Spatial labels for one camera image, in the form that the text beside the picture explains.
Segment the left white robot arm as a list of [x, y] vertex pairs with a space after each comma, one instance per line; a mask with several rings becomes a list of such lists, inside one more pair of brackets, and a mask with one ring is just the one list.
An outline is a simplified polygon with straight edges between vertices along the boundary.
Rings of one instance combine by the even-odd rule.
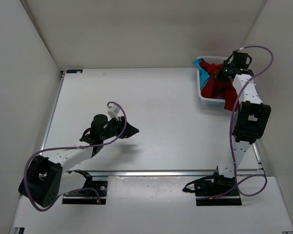
[[138, 132], [137, 128], [125, 122], [124, 116], [108, 119], [106, 115], [96, 115], [80, 138], [89, 147], [63, 150], [55, 156], [38, 154], [26, 170], [27, 179], [21, 181], [19, 193], [31, 197], [41, 207], [48, 208], [62, 194], [74, 190], [82, 195], [94, 192], [90, 173], [72, 168], [97, 155], [105, 140], [113, 137], [129, 138]]

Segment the teal t-shirt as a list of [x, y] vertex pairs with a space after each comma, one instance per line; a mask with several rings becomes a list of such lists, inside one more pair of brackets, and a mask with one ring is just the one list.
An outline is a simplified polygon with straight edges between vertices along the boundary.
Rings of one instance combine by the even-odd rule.
[[209, 73], [200, 66], [200, 62], [205, 61], [203, 58], [197, 58], [195, 61], [192, 62], [192, 64], [197, 68], [197, 79], [198, 79], [198, 90], [201, 91], [201, 89], [206, 85], [206, 83], [209, 80]]

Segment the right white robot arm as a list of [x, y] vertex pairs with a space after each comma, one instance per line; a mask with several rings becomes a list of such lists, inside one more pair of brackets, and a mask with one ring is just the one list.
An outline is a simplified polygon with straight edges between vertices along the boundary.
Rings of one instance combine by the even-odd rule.
[[231, 81], [237, 92], [230, 118], [230, 148], [216, 167], [209, 188], [215, 197], [237, 189], [237, 169], [248, 149], [260, 139], [271, 114], [271, 107], [259, 97], [249, 66], [252, 58], [247, 53], [234, 51], [216, 75], [219, 81]]

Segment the red t-shirt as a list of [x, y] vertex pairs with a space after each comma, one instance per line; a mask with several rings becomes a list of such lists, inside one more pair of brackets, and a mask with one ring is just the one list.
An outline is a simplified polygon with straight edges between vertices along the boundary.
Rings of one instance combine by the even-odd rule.
[[224, 109], [232, 111], [237, 99], [237, 92], [232, 83], [224, 83], [218, 81], [215, 76], [220, 71], [221, 64], [208, 63], [206, 61], [199, 62], [199, 66], [207, 72], [209, 79], [204, 81], [204, 86], [201, 88], [201, 95], [204, 98], [217, 99], [221, 97], [225, 100]]

